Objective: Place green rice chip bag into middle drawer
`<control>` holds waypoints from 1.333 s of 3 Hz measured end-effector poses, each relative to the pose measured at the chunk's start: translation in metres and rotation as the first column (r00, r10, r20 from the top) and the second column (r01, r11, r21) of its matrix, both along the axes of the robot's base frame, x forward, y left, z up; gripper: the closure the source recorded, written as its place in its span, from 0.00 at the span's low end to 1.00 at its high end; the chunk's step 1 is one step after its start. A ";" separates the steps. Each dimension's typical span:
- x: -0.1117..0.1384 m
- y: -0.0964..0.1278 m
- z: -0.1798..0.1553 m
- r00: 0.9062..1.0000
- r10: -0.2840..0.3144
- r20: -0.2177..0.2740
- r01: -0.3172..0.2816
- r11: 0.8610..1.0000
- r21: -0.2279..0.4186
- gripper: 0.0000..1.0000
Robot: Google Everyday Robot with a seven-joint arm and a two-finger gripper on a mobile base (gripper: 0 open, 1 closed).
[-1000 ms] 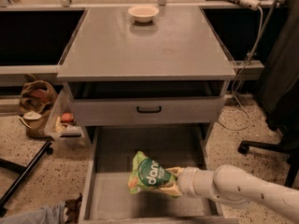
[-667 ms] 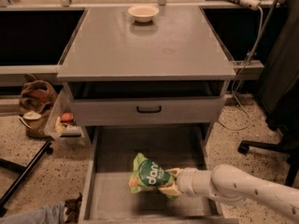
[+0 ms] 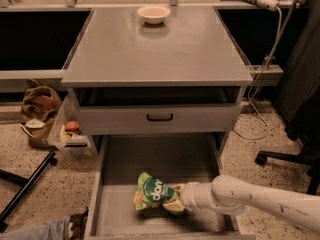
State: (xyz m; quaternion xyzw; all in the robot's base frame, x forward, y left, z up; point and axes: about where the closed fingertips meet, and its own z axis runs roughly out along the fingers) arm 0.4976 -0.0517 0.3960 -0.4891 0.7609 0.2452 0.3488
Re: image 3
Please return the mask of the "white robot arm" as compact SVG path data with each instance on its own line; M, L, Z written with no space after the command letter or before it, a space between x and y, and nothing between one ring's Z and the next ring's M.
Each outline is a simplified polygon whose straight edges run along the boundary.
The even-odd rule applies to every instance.
M320 232L320 197L247 183L219 175L211 183L178 184L178 195L168 200L174 211L210 209L240 215L246 205L281 218L294 226Z

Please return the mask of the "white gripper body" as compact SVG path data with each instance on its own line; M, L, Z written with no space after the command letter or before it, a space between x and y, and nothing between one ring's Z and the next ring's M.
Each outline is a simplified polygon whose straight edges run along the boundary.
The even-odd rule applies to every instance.
M214 205L210 183L187 183L180 192L180 199L189 210L212 209Z

